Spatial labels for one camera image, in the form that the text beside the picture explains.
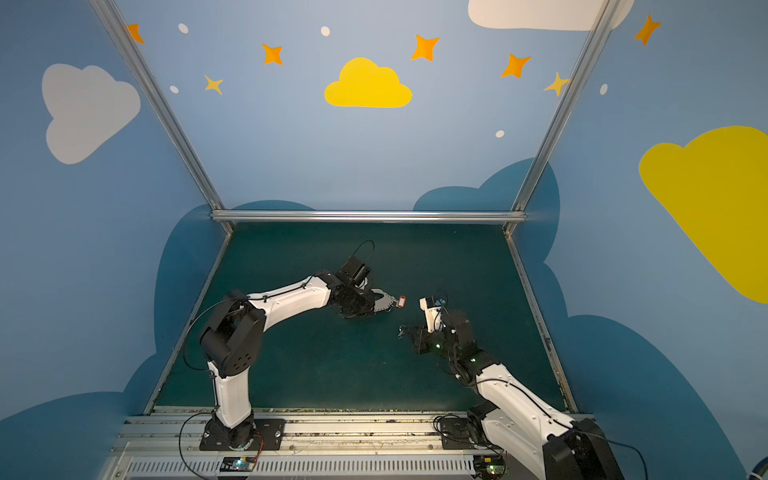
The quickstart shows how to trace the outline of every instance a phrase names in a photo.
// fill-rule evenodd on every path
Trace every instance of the yellow cloud painting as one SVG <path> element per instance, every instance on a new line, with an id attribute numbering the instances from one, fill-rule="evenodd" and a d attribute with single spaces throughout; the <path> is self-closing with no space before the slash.
<path id="1" fill-rule="evenodd" d="M 412 96 L 394 70 L 379 67 L 368 58 L 348 61 L 339 81 L 326 87 L 326 101 L 337 107 L 396 108 L 407 105 Z"/>
<path id="2" fill-rule="evenodd" d="M 768 303 L 768 135 L 722 127 L 640 162 L 648 190 L 742 295 Z"/>

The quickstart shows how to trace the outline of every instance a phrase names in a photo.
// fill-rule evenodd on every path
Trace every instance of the black bracket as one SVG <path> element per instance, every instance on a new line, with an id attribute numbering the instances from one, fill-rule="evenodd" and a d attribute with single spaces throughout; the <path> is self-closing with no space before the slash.
<path id="1" fill-rule="evenodd" d="M 443 450 L 466 450 L 472 448 L 467 419 L 443 417 L 437 423 Z"/>
<path id="2" fill-rule="evenodd" d="M 285 424 L 285 419 L 255 419 L 251 414 L 251 417 L 229 429 L 214 413 L 213 418 L 205 425 L 203 438 L 200 440 L 200 450 L 208 452 L 280 450 Z"/>

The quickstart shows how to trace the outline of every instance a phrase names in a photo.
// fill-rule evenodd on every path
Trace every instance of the red wire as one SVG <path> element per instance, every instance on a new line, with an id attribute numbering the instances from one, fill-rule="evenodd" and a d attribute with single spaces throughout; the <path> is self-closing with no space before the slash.
<path id="1" fill-rule="evenodd" d="M 256 454 L 256 460 L 253 460 L 253 469 L 254 470 L 256 470 L 256 463 L 259 462 L 259 457 L 261 456 L 261 450 L 264 448 L 264 437 L 261 436 L 260 433 L 257 433 L 256 436 L 261 439 L 261 446 L 259 447 L 259 453 Z"/>

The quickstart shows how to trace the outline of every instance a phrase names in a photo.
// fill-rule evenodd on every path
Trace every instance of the dark green table surface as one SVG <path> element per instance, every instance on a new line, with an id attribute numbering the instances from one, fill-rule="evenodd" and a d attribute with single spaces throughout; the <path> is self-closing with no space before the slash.
<path id="1" fill-rule="evenodd" d="M 210 284 L 202 308 L 230 290 L 272 290 L 321 269 L 336 271 L 366 239 L 372 286 L 406 307 L 366 319 L 342 319 L 326 307 L 287 319 L 264 334 L 250 369 L 254 407 L 463 410 L 480 398 L 448 374 L 435 356 L 417 356 L 401 324 L 424 323 L 419 298 L 438 289 L 449 310 L 462 310 L 480 347 L 501 360 L 555 408 L 563 400 L 528 308 L 500 226 L 393 223 L 241 223 Z M 369 252 L 363 245 L 359 257 Z M 193 328 L 190 364 L 204 367 Z M 206 372 L 176 359 L 157 405 L 212 406 Z"/>

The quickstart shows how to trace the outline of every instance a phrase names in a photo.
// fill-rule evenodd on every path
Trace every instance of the metal grille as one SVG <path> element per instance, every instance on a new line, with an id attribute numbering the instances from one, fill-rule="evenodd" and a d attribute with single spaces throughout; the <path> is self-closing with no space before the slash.
<path id="1" fill-rule="evenodd" d="M 221 462 L 217 460 L 187 460 L 187 464 L 202 475 L 215 475 Z M 127 470 L 128 478 L 188 476 L 191 472 L 181 460 L 167 458 L 134 458 Z"/>
<path id="2" fill-rule="evenodd" d="M 220 460 L 187 460 L 202 475 L 216 475 Z M 136 457 L 131 461 L 127 478 L 188 477 L 191 474 L 181 460 L 160 457 Z M 317 455 L 259 458 L 250 476 L 282 475 L 474 475 L 471 457 L 462 455 Z"/>

